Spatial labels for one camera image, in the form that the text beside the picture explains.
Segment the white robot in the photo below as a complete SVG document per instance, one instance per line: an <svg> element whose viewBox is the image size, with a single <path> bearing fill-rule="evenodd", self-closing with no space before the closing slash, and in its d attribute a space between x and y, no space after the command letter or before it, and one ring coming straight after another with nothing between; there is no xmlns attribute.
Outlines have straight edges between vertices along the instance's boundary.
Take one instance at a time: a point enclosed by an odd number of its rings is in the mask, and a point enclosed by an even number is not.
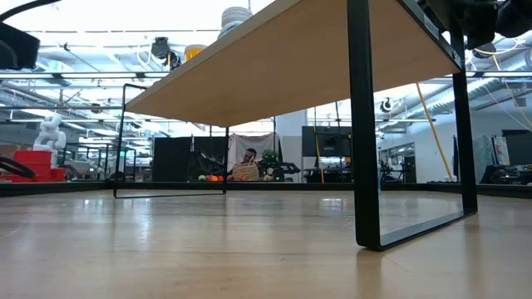
<svg viewBox="0 0 532 299"><path fill-rule="evenodd" d="M63 150L67 145L65 133L59 130L62 119L59 116L47 116L41 123L39 136L33 143L33 150L47 150L52 152L52 167L57 167L57 150Z"/></svg>

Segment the wooden floor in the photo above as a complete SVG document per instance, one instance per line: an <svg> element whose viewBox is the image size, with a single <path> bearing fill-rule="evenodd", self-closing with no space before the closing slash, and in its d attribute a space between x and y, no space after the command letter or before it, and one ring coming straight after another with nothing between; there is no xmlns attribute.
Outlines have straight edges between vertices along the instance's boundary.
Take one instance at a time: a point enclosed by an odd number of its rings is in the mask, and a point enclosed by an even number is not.
<svg viewBox="0 0 532 299"><path fill-rule="evenodd" d="M382 230L455 212L454 194L385 192ZM377 253L349 192L0 199L0 298L527 298L532 200Z"/></svg>

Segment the black metal frame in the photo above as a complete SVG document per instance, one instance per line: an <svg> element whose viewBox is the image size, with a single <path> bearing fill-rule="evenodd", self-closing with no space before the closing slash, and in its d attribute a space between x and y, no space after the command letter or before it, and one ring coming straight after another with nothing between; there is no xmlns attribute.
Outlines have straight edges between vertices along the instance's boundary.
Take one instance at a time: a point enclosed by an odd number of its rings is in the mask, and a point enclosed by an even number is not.
<svg viewBox="0 0 532 299"><path fill-rule="evenodd" d="M117 155L118 158L116 159L116 168L115 168L115 174L118 174L118 171L120 169L120 152L122 147L122 135L124 130L124 116L126 115L126 88L127 87L133 87L138 88L142 90L146 90L147 88L144 86L136 86L134 84L126 83L124 84L124 87L122 88L122 113L120 117L120 131L118 132L118 146L117 146ZM115 199L145 199L146 197L150 198L165 198L165 197L184 197L184 196L204 196L204 195L222 195L227 193L227 163L228 163L228 154L229 154L229 127L225 128L225 144L227 145L226 151L225 151L225 157L224 157L224 182L223 182L223 188L222 193L202 193L202 194L172 194L172 195L131 195L131 196L118 196L118 188L119 188L119 180L118 175L115 175L115 180L113 182L113 197Z"/></svg>
<svg viewBox="0 0 532 299"><path fill-rule="evenodd" d="M460 171L463 211L381 235L375 111L372 84L372 49L368 0L347 0L347 31L352 107L353 178L357 243L382 251L432 232L477 212L475 169L471 140L469 101L464 64L464 42L456 23L451 29L452 47L441 35L435 37L430 20L413 0L397 0L426 30L428 36L461 69L453 75L456 127L461 150Z"/></svg>

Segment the yellow pole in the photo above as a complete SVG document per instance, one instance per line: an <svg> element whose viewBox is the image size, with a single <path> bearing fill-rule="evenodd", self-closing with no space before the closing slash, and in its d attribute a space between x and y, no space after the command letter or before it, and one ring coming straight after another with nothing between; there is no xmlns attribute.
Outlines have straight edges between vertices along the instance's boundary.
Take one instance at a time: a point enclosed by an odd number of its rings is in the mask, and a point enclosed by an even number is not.
<svg viewBox="0 0 532 299"><path fill-rule="evenodd" d="M443 154L443 149L441 149L440 139L438 138L438 133L436 133L436 127L434 126L434 123L432 122L431 113L429 113L428 108L426 108L425 97L421 93L421 88L419 87L419 83L416 83L416 87L417 87L417 93L419 94L421 103L423 104L423 109L425 110L426 118L429 120L429 123L431 124L432 134L434 135L434 140L436 141L436 145L438 145L438 150L440 151L441 159L443 159L443 164L446 166L447 174L449 175L449 180L452 182L454 179L452 176L451 168L449 168L449 164L447 163L446 156Z"/></svg>

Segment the wooden tabletop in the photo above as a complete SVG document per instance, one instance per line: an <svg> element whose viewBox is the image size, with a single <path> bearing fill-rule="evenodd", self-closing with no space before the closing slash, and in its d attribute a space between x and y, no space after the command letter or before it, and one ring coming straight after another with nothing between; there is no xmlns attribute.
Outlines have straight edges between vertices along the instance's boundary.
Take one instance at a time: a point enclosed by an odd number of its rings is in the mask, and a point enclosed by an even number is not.
<svg viewBox="0 0 532 299"><path fill-rule="evenodd" d="M375 91L459 71L397 0L371 0ZM127 103L220 127L350 97L346 0L277 0Z"/></svg>

